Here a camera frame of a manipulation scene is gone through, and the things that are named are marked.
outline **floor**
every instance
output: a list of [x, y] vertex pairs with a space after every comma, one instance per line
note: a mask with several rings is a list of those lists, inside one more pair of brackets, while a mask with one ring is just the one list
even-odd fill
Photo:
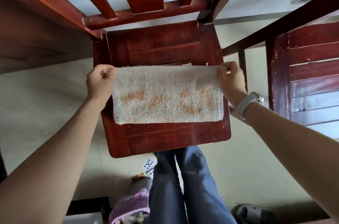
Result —
[[[217, 26], [222, 47], [272, 20]], [[225, 58], [237, 60], [237, 55]], [[246, 51], [248, 89], [267, 96], [265, 51]], [[92, 59], [0, 75], [0, 149], [8, 173], [52, 136], [86, 96]], [[201, 145], [218, 191], [228, 208], [237, 203], [280, 206], [310, 200], [257, 134], [231, 117], [229, 141]], [[99, 119], [74, 199], [123, 195], [130, 177], [143, 171], [151, 154], [114, 159]]]

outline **towel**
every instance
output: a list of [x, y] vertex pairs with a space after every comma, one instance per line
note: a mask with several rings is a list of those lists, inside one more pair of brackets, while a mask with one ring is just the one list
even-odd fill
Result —
[[223, 119], [218, 66], [116, 68], [114, 120], [126, 123], [211, 122]]

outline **white watch strap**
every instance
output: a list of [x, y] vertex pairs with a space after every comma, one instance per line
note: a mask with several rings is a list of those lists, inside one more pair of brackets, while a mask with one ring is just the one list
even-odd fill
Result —
[[246, 107], [254, 101], [259, 101], [261, 104], [264, 103], [264, 100], [262, 98], [262, 96], [258, 93], [255, 92], [251, 92], [248, 94], [247, 97], [245, 97], [243, 100], [241, 100], [237, 106], [237, 112], [238, 114], [241, 116], [241, 118], [244, 118], [244, 110], [246, 109]]

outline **playing card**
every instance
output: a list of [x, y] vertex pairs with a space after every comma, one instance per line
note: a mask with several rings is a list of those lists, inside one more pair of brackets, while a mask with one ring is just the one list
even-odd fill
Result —
[[152, 180], [153, 180], [153, 172], [154, 172], [154, 168], [151, 169], [149, 172], [146, 173], [146, 175], [147, 175], [148, 177], [150, 177]]
[[154, 166], [157, 164], [155, 159], [151, 159], [150, 157], [147, 158], [145, 164], [142, 166], [146, 172], [149, 171], [150, 169], [153, 169]]

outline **jeans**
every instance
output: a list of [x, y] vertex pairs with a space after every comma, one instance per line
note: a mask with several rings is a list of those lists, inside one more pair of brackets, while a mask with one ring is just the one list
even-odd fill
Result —
[[[206, 159], [197, 146], [155, 155], [158, 163], [150, 190], [147, 224], [236, 224], [218, 195]], [[184, 194], [179, 185], [175, 158], [184, 181]]]

